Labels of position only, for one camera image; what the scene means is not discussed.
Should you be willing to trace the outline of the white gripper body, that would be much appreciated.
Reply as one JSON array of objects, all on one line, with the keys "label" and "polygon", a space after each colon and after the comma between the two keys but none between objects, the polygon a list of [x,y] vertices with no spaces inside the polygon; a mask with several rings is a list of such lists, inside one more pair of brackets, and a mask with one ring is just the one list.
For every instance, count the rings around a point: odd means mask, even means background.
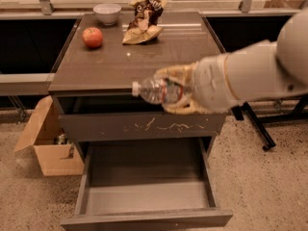
[{"label": "white gripper body", "polygon": [[192,72],[192,97],[207,112],[226,113],[239,102],[228,83],[227,54],[206,57]]}]

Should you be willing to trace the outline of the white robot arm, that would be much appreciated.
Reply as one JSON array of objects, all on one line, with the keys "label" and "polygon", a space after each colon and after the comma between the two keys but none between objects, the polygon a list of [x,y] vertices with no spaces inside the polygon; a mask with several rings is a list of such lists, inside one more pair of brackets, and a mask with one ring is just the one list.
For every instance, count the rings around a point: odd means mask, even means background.
[{"label": "white robot arm", "polygon": [[277,41],[263,40],[225,53],[155,72],[192,88],[171,114],[222,114],[246,101],[279,99],[308,92],[308,10],[293,15]]}]

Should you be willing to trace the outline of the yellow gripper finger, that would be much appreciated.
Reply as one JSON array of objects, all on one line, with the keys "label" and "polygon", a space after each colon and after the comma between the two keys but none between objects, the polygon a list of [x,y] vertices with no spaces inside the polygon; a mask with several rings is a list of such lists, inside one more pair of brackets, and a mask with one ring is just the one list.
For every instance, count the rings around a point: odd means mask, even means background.
[{"label": "yellow gripper finger", "polygon": [[194,99],[181,99],[175,104],[163,104],[166,112],[175,115],[205,114],[206,109],[201,107]]},{"label": "yellow gripper finger", "polygon": [[154,76],[167,78],[180,85],[188,85],[196,67],[197,63],[168,66],[158,69]]}]

